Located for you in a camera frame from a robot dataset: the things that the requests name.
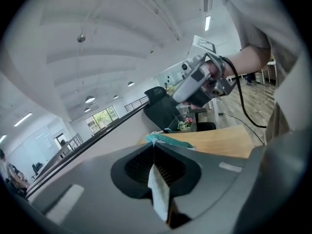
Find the black mesh grille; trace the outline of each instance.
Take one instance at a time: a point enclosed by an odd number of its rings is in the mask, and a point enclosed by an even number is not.
[[[148,184],[150,169],[154,163],[163,179],[170,186],[185,174],[185,165],[173,156],[162,151],[158,147],[150,147],[131,159],[125,165],[126,174],[133,180]]]

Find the desk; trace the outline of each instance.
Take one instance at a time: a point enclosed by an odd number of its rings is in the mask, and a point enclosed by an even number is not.
[[[243,125],[180,134],[163,134],[185,141],[197,148],[199,152],[248,158],[254,145]]]

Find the black cable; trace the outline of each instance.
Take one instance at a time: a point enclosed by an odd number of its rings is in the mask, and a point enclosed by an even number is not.
[[[218,114],[219,114],[219,115],[228,115],[228,114],[226,114],[226,113],[218,113]],[[234,116],[232,116],[232,115],[228,115],[228,116],[233,117],[233,118],[235,118],[235,119],[238,119],[238,120],[241,121],[243,124],[245,124],[245,125],[254,133],[254,135],[256,135],[256,136],[258,137],[258,139],[260,140],[260,142],[262,143],[262,145],[264,145],[264,143],[262,142],[262,140],[260,139],[260,137],[259,137],[245,122],[243,122],[241,119],[236,118],[236,117],[234,117]]]
[[[250,120],[250,122],[255,125],[256,127],[260,127],[260,128],[267,128],[266,126],[260,126],[258,124],[256,124],[250,117],[249,115],[247,114],[246,112],[246,109],[245,109],[245,105],[244,105],[244,99],[243,99],[243,94],[242,94],[242,89],[241,89],[241,86],[240,86],[240,81],[239,81],[239,77],[238,77],[238,74],[237,74],[237,71],[233,65],[233,63],[227,59],[226,57],[222,57],[220,56],[220,58],[222,60],[224,60],[226,63],[229,64],[229,66],[232,68],[234,74],[235,74],[235,79],[236,79],[236,83],[237,83],[237,87],[238,87],[238,92],[239,92],[239,97],[240,97],[240,102],[242,104],[242,109],[243,109],[243,112],[244,112],[244,115],[247,117],[248,120]]]

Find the teal cloth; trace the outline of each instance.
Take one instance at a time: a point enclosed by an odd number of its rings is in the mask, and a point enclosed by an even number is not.
[[[194,147],[194,146],[192,146],[188,142],[179,141],[179,140],[176,140],[174,138],[170,138],[170,137],[165,136],[165,135],[151,134],[151,135],[148,135],[148,136],[145,137],[145,139],[148,142],[153,142],[154,138],[156,138],[158,140],[161,140],[161,141],[163,141],[163,142],[165,142],[167,144],[178,146],[178,147],[182,147],[182,148],[193,148]]]

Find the clear plastic container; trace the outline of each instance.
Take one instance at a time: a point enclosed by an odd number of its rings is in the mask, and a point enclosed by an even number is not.
[[[186,118],[192,118],[192,124],[191,127],[187,130],[184,131],[179,131],[177,129],[177,125],[179,121],[183,121],[185,122]],[[197,124],[196,124],[196,118],[195,118],[195,114],[191,113],[191,114],[184,114],[184,115],[177,115],[175,117],[175,119],[171,122],[171,124],[168,127],[171,130],[171,133],[189,133],[189,132],[196,132],[197,131]]]

